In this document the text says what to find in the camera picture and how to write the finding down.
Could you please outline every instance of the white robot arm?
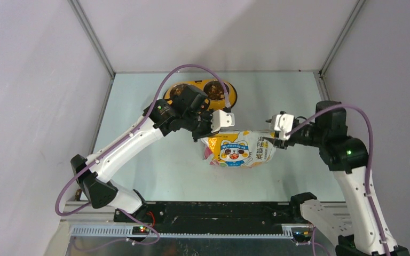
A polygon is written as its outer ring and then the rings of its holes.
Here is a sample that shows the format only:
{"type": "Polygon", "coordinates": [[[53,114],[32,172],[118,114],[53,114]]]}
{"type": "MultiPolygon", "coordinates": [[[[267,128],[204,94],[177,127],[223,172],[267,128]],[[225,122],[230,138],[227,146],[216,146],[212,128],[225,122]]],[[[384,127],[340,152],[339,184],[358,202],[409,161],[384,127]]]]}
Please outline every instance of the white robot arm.
{"type": "Polygon", "coordinates": [[[367,149],[361,140],[346,134],[346,111],[339,106],[342,106],[340,102],[319,102],[315,123],[301,127],[293,115],[285,112],[274,115],[267,122],[276,136],[265,139],[282,149],[296,143],[319,148],[321,159],[343,192],[352,225],[328,212],[312,193],[292,196],[290,205],[297,217],[314,224],[331,241],[337,255],[409,255],[390,233],[373,188],[372,173],[366,172],[367,149]]]}
{"type": "Polygon", "coordinates": [[[71,164],[75,174],[86,166],[89,169],[77,180],[94,208],[110,205],[128,213],[134,213],[143,205],[142,196],[135,190],[127,190],[115,182],[112,176],[123,164],[132,159],[148,145],[164,138],[172,131],[186,129],[192,132],[194,141],[219,132],[221,127],[233,126],[234,116],[222,110],[207,111],[207,95],[193,86],[187,86],[182,93],[168,104],[158,100],[149,117],[144,114],[137,122],[105,148],[84,158],[76,155],[71,164]]]}

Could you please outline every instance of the black joint housing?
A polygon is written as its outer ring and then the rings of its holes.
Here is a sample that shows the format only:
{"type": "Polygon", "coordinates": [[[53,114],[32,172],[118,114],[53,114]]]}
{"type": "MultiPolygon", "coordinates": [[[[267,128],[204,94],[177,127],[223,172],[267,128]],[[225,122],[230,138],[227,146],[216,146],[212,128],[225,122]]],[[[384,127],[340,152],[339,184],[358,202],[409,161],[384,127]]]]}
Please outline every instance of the black joint housing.
{"type": "Polygon", "coordinates": [[[301,204],[303,204],[305,201],[312,200],[312,199],[317,199],[317,197],[312,194],[311,192],[305,192],[301,194],[297,194],[295,196],[292,196],[290,198],[290,202],[288,205],[291,208],[291,213],[295,219],[301,219],[301,204]]]}
{"type": "MultiPolygon", "coordinates": [[[[87,159],[81,155],[76,155],[70,160],[75,175],[86,167],[86,161],[87,159]]],[[[98,180],[96,174],[90,170],[84,172],[76,182],[95,209],[108,205],[117,195],[118,189],[112,186],[111,182],[104,183],[98,180]]]]}

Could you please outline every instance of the snack bag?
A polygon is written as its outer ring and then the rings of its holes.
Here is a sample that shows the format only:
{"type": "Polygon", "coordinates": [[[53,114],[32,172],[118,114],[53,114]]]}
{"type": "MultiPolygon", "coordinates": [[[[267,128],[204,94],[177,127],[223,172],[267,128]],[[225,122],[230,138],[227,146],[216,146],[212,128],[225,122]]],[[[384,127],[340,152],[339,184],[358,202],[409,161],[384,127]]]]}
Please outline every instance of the snack bag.
{"type": "Polygon", "coordinates": [[[251,168],[266,163],[275,148],[263,137],[273,138],[274,132],[231,131],[203,138],[205,160],[220,167],[251,168]]]}

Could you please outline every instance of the metal frame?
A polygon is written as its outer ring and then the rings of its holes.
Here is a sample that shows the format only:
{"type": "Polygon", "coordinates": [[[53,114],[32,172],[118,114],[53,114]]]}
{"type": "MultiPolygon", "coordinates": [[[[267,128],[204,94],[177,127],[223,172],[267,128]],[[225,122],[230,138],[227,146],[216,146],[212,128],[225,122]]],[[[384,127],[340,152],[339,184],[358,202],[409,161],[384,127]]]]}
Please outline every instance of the metal frame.
{"type": "Polygon", "coordinates": [[[345,40],[352,26],[354,25],[356,18],[360,14],[360,11],[362,10],[362,7],[364,7],[366,2],[367,0],[358,0],[356,2],[356,5],[354,6],[353,10],[350,13],[350,16],[348,17],[348,19],[345,22],[345,25],[340,31],[340,34],[337,36],[337,40],[335,41],[333,47],[331,48],[331,51],[329,52],[328,57],[326,57],[325,63],[323,63],[323,66],[320,69],[320,75],[322,77],[328,71],[329,66],[331,65],[332,61],[334,60],[334,57],[336,56],[338,52],[338,49],[340,49],[340,47],[342,46],[343,41],[345,40]]]}
{"type": "Polygon", "coordinates": [[[326,87],[325,81],[320,71],[313,72],[315,76],[315,82],[317,83],[318,92],[320,93],[321,100],[330,100],[328,88],[326,87]]]}
{"type": "Polygon", "coordinates": [[[100,131],[101,123],[103,122],[103,117],[105,115],[105,110],[107,106],[107,102],[109,100],[109,95],[111,94],[112,85],[114,84],[114,79],[111,78],[109,81],[109,85],[106,90],[105,100],[103,101],[103,105],[101,107],[100,115],[98,116],[98,123],[95,127],[95,132],[93,133],[92,144],[90,145],[89,154],[93,154],[93,150],[95,149],[95,144],[97,143],[98,132],[100,131]]]}
{"type": "MultiPolygon", "coordinates": [[[[112,84],[114,81],[114,77],[116,72],[114,71],[96,33],[94,32],[92,25],[90,24],[89,19],[87,18],[84,10],[80,4],[80,0],[68,0],[75,15],[78,18],[81,26],[84,29],[87,37],[89,38],[93,48],[95,49],[98,57],[100,58],[102,64],[105,66],[107,72],[109,73],[111,80],[108,85],[108,89],[106,91],[105,99],[101,108],[99,122],[97,123],[93,142],[90,147],[90,152],[93,152],[96,139],[98,136],[98,132],[101,126],[101,122],[103,120],[103,115],[106,109],[106,105],[109,99],[109,94],[112,89],[112,84]]],[[[329,92],[326,87],[326,83],[324,81],[324,76],[329,69],[334,57],[336,56],[337,52],[339,51],[344,39],[347,37],[351,27],[354,25],[354,22],[359,15],[362,7],[365,5],[366,0],[358,0],[356,5],[354,6],[353,10],[351,11],[350,16],[348,17],[345,25],[343,26],[341,32],[339,33],[336,42],[334,43],[331,51],[329,52],[325,62],[323,63],[320,70],[314,71],[314,76],[317,82],[318,91],[320,93],[320,97],[322,100],[329,100],[329,92]]],[[[71,211],[86,202],[67,202],[65,206],[65,211],[71,211]]],[[[344,223],[351,224],[350,215],[348,213],[348,209],[346,208],[345,202],[331,202],[326,203],[322,202],[323,206],[328,208],[332,214],[339,219],[341,219],[344,223]]],[[[91,206],[85,207],[82,211],[75,213],[73,215],[63,217],[61,222],[67,221],[71,224],[71,235],[72,236],[122,236],[126,237],[129,228],[133,226],[130,223],[114,223],[114,212],[115,209],[113,207],[107,206],[101,209],[93,209],[91,206]]],[[[290,238],[288,234],[291,234],[292,229],[300,229],[300,228],[307,228],[307,225],[304,224],[285,224],[282,225],[282,229],[286,232],[287,236],[284,234],[280,234],[279,236],[260,236],[260,235],[244,235],[241,237],[240,235],[229,235],[229,236],[222,236],[222,235],[205,235],[205,236],[196,236],[191,234],[161,234],[161,237],[178,237],[178,238],[290,238]]]]}
{"type": "Polygon", "coordinates": [[[109,76],[111,77],[111,79],[114,79],[115,71],[112,68],[111,62],[109,61],[106,52],[104,51],[103,46],[100,43],[100,40],[98,40],[97,34],[95,34],[95,31],[93,31],[92,25],[90,25],[90,21],[87,18],[87,15],[85,15],[84,9],[79,3],[79,0],[68,0],[68,2],[72,6],[73,11],[78,18],[78,21],[84,29],[85,34],[89,38],[92,47],[97,52],[98,57],[109,73],[109,76]]]}

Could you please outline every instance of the purple cable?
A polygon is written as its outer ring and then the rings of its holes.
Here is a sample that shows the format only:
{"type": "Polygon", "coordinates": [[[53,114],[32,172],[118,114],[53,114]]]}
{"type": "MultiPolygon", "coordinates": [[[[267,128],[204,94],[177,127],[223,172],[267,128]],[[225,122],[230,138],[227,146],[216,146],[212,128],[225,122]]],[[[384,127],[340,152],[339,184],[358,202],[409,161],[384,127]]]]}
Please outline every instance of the purple cable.
{"type": "Polygon", "coordinates": [[[286,135],[288,136],[288,135],[291,135],[291,134],[297,132],[299,129],[304,127],[306,124],[310,123],[315,118],[321,116],[322,114],[324,114],[328,111],[331,111],[331,110],[334,110],[334,109],[337,109],[337,108],[350,108],[350,109],[356,110],[357,112],[359,112],[362,115],[362,117],[365,120],[365,123],[367,124],[367,129],[368,129],[368,160],[367,160],[367,166],[366,166],[366,170],[365,170],[365,193],[367,195],[368,202],[370,204],[370,208],[372,209],[373,217],[375,218],[376,225],[378,227],[378,230],[380,231],[381,242],[383,243],[385,254],[386,254],[386,256],[390,256],[390,251],[389,251],[389,247],[386,243],[386,235],[384,233],[383,225],[381,223],[381,219],[380,219],[380,216],[378,214],[378,210],[376,210],[375,203],[373,202],[373,199],[370,196],[370,173],[372,171],[372,161],[373,161],[373,130],[372,130],[372,125],[370,123],[370,120],[368,119],[368,116],[365,114],[365,112],[362,109],[360,109],[356,106],[348,105],[348,104],[339,104],[339,105],[330,106],[330,107],[325,108],[321,111],[318,111],[313,116],[309,117],[304,122],[302,122],[300,125],[295,127],[293,130],[286,133],[286,135]]]}
{"type": "MultiPolygon", "coordinates": [[[[145,121],[148,119],[150,113],[152,113],[153,108],[155,107],[156,104],[156,100],[158,99],[158,96],[161,93],[161,89],[163,88],[164,84],[167,82],[167,80],[173,75],[175,74],[175,72],[179,71],[182,68],[200,68],[203,69],[205,71],[207,71],[208,73],[210,73],[211,75],[213,75],[221,84],[223,90],[224,90],[224,97],[225,97],[225,106],[230,107],[230,100],[228,99],[228,92],[227,92],[227,88],[225,87],[224,82],[222,81],[222,79],[215,73],[213,72],[211,69],[204,67],[202,65],[196,65],[196,64],[184,64],[181,66],[176,67],[175,69],[173,69],[169,74],[167,74],[167,76],[164,78],[164,80],[161,82],[160,87],[158,87],[158,90],[156,91],[155,97],[153,98],[152,104],[150,104],[150,107],[148,109],[147,114],[144,116],[144,118],[130,131],[130,133],[134,133],[134,131],[137,131],[144,123],[145,121]]],[[[97,157],[98,160],[103,159],[107,154],[109,154],[112,150],[114,150],[116,147],[118,147],[120,144],[124,143],[128,138],[130,137],[129,134],[123,136],[119,141],[117,141],[116,143],[114,143],[112,146],[110,146],[107,150],[105,150],[101,155],[99,155],[97,157]]],[[[59,196],[57,197],[56,200],[56,204],[54,206],[54,210],[56,211],[56,214],[61,216],[61,217],[65,217],[65,216],[69,216],[73,213],[76,213],[80,210],[82,210],[84,207],[90,205],[90,202],[87,202],[86,204],[82,205],[81,207],[72,210],[71,212],[61,212],[59,210],[59,206],[60,206],[60,201],[62,200],[62,197],[64,196],[65,192],[67,191],[67,189],[73,184],[73,182],[75,182],[84,172],[86,172],[90,167],[95,165],[95,161],[92,161],[90,164],[88,164],[84,169],[80,170],[69,182],[67,182],[67,184],[64,186],[64,188],[62,189],[62,191],[59,193],[59,196]]]]}
{"type": "Polygon", "coordinates": [[[76,250],[80,251],[80,252],[94,252],[94,251],[100,250],[101,248],[104,248],[104,247],[106,247],[106,246],[108,246],[108,245],[110,245],[110,244],[116,243],[116,242],[122,242],[122,241],[127,241],[127,242],[129,242],[129,241],[131,241],[131,242],[134,243],[134,244],[151,245],[151,244],[154,244],[154,243],[156,243],[156,242],[158,242],[158,241],[160,240],[160,233],[158,233],[153,227],[150,227],[150,226],[148,226],[148,225],[145,225],[145,223],[142,223],[141,221],[137,220],[136,218],[134,218],[133,216],[131,216],[128,212],[126,212],[126,211],[124,211],[124,210],[121,210],[121,209],[120,209],[120,211],[123,212],[126,216],[128,216],[128,218],[132,219],[135,223],[137,223],[137,224],[139,224],[139,225],[142,225],[142,226],[145,226],[145,227],[147,227],[148,229],[150,229],[153,233],[155,233],[155,235],[156,235],[156,240],[155,240],[155,241],[152,241],[152,242],[148,242],[148,243],[143,243],[143,242],[138,242],[138,241],[131,240],[131,239],[129,239],[129,238],[117,238],[117,239],[115,239],[115,240],[112,240],[112,241],[110,241],[110,242],[107,242],[107,243],[105,243],[105,244],[100,245],[99,247],[92,248],[92,249],[80,249],[80,248],[78,248],[78,247],[76,246],[76,243],[75,243],[75,242],[73,242],[73,247],[74,247],[76,250]]]}

